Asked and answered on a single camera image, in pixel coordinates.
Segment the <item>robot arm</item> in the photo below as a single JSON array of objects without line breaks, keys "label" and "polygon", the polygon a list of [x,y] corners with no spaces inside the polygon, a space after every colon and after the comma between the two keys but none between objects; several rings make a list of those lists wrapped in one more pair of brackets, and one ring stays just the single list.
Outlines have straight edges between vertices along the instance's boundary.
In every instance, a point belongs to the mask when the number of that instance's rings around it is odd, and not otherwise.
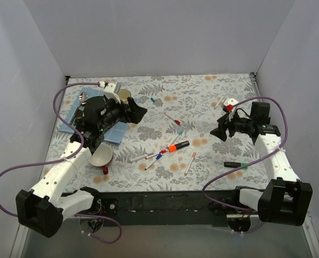
[{"label": "robot arm", "polygon": [[104,96],[92,97],[79,107],[81,113],[76,119],[76,129],[84,137],[83,148],[71,159],[65,158],[81,145],[79,136],[73,134],[61,155],[64,161],[54,165],[29,191],[21,190],[16,197],[19,223],[46,237],[53,236],[65,219],[80,211],[96,213],[97,190],[83,187],[62,197],[65,186],[101,144],[104,133],[119,121],[137,124],[147,112],[131,97],[127,103],[120,101],[114,83],[100,82],[100,85],[104,88]]},{"label": "robot arm", "polygon": [[[270,105],[253,102],[248,118],[241,118],[235,99],[224,102],[226,114],[218,120],[218,128],[210,133],[226,141],[226,130],[230,137],[236,132],[248,134],[260,157],[278,149],[281,143],[279,129],[270,124]],[[263,161],[269,184],[264,191],[239,187],[239,202],[258,212],[264,222],[302,225],[312,197],[312,187],[303,183],[292,169],[283,149]]]}]

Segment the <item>gray wall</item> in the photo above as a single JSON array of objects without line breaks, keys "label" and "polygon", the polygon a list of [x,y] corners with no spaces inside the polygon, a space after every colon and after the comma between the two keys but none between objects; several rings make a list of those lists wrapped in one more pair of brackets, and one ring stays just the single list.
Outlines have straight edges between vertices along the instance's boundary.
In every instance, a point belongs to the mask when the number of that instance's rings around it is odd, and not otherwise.
[{"label": "gray wall", "polygon": [[[55,115],[52,98],[64,77],[22,0],[0,0],[0,172],[45,159]],[[15,196],[29,189],[41,168],[0,180],[0,201],[15,212]],[[0,257],[8,257],[17,218],[0,211]]]},{"label": "gray wall", "polygon": [[24,0],[71,76],[257,71],[294,0]]},{"label": "gray wall", "polygon": [[[261,94],[287,115],[287,156],[314,189],[310,210],[319,241],[319,1],[296,0],[258,73]],[[277,110],[273,121],[281,123]]]}]

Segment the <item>cup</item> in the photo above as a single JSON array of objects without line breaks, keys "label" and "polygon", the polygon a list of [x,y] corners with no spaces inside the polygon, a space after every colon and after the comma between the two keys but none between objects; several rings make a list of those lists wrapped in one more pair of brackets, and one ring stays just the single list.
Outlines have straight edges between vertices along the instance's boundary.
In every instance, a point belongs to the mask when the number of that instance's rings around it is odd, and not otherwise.
[{"label": "cup", "polygon": [[103,170],[103,174],[108,174],[108,165],[112,161],[112,149],[106,144],[100,144],[97,150],[89,158],[91,165],[100,167]]}]

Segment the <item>white pen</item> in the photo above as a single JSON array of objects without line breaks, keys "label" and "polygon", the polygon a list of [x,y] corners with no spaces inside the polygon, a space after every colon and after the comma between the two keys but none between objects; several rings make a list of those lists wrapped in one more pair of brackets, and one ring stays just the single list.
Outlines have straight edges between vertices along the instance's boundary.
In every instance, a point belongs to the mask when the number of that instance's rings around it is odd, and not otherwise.
[{"label": "white pen", "polygon": [[145,168],[145,170],[148,170],[148,169],[150,168],[150,166],[152,166],[153,164],[155,164],[155,162],[156,162],[157,160],[159,160],[161,157],[162,157],[162,154],[159,153],[159,155],[155,158],[155,160],[152,161],[151,164],[149,164],[149,165]]},{"label": "white pen", "polygon": [[145,154],[143,156],[140,156],[140,157],[135,157],[134,159],[131,160],[131,163],[133,163],[135,161],[138,161],[138,160],[141,160],[141,159],[144,159],[144,158],[146,158],[149,155],[153,155],[153,152],[147,153],[147,154]]},{"label": "white pen", "polygon": [[174,137],[174,139],[172,139],[172,141],[166,147],[169,148],[182,133],[183,133],[183,130],[179,130],[179,133]]},{"label": "white pen", "polygon": [[175,122],[176,124],[178,125],[181,125],[181,122],[176,120],[176,119],[173,119],[171,116],[169,116],[167,113],[164,113],[164,115],[166,115],[168,118],[170,118],[173,122]]},{"label": "white pen", "polygon": [[186,169],[186,172],[185,172],[185,176],[188,175],[188,171],[189,171],[189,169],[190,169],[190,166],[191,166],[192,163],[193,163],[193,160],[195,159],[195,156],[196,156],[196,152],[194,152],[194,153],[192,154],[192,157],[191,157],[190,160],[189,160],[189,163],[188,163],[188,166],[187,166],[187,169]]},{"label": "white pen", "polygon": [[221,96],[221,98],[219,99],[218,103],[215,105],[214,109],[216,109],[220,105],[220,103],[223,100],[223,98],[224,98],[224,95]]},{"label": "white pen", "polygon": [[149,155],[149,156],[147,156],[145,159],[150,159],[150,158],[152,158],[152,157],[156,157],[156,156],[158,156],[160,154],[160,152],[158,152],[158,153],[154,153],[154,154],[152,154],[152,155]]}]

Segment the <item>floral tablecloth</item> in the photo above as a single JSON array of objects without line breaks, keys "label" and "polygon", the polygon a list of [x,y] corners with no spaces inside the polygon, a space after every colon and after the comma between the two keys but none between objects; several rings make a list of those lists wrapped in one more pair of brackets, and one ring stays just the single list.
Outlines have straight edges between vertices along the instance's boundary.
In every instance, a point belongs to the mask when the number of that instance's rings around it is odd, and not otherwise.
[{"label": "floral tablecloth", "polygon": [[[114,152],[109,174],[103,175],[87,161],[66,187],[73,191],[89,186],[98,191],[177,191],[201,190],[215,176],[226,172],[224,161],[250,162],[259,157],[247,135],[236,133],[226,142],[209,134],[217,127],[217,119],[223,114],[216,107],[221,95],[238,101],[255,96],[248,74],[146,76],[113,78],[71,78],[68,83],[116,81],[121,89],[128,89],[139,105],[148,109],[143,120],[128,127],[120,145],[107,143]],[[67,89],[60,114],[68,114],[82,86]],[[250,103],[242,107],[250,111]],[[183,121],[181,126],[164,115]],[[57,159],[65,149],[70,134],[59,132],[57,120],[46,160]],[[130,163],[134,157],[148,152],[158,152],[171,141],[179,130],[184,133],[176,142],[188,140],[190,146],[173,153],[165,153],[149,170],[149,160]],[[187,176],[185,168],[196,152]],[[42,176],[51,166],[44,167]],[[210,186],[209,189],[234,189],[237,185],[264,188],[267,176],[260,163],[247,170],[230,174]]]}]

